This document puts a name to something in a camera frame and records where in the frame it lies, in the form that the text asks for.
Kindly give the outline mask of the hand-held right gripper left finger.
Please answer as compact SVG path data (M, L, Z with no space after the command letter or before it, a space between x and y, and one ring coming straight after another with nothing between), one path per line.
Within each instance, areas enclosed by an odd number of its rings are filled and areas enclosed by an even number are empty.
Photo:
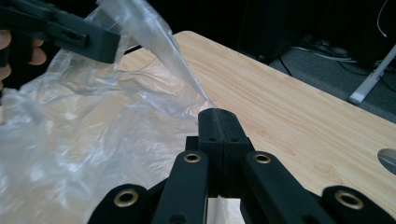
M222 179L222 136L216 108L206 109L198 114L198 135L188 136L186 150L199 150L209 159L208 196L220 196Z

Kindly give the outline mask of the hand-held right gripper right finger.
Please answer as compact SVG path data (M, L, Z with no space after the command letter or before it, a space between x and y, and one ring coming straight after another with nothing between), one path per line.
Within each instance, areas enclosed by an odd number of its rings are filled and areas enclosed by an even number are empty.
M221 195L240 198L245 183L242 164L251 143L234 113L222 110L221 125L224 134Z

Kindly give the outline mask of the transparent plastic bag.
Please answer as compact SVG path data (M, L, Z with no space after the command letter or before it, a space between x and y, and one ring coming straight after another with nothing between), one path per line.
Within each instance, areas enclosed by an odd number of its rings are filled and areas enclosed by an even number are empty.
M43 75L4 90L0 224L87 224L115 187L163 180L211 106L147 0L98 3L89 21L119 33L120 50L149 50L153 62L123 71L61 50Z

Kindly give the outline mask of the dark cabinet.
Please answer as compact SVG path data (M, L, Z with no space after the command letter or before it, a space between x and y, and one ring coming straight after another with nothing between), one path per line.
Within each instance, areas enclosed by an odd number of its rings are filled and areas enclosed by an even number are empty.
M237 49L269 63L310 26L314 0L247 0Z

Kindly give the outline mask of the white metal stand leg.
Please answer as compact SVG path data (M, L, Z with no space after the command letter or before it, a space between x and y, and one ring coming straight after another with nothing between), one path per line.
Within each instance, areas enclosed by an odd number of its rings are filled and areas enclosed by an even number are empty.
M359 85L359 87L352 92L348 97L348 101L353 105L359 105L370 91L374 88L380 78L384 75L385 69L389 66L391 61L396 57L396 44L391 48L389 53L379 64L379 66Z

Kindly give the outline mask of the grey round object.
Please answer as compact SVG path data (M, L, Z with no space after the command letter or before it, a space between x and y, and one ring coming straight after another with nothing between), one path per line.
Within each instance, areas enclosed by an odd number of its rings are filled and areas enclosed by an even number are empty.
M382 148L378 151L377 158L386 170L396 175L396 149Z

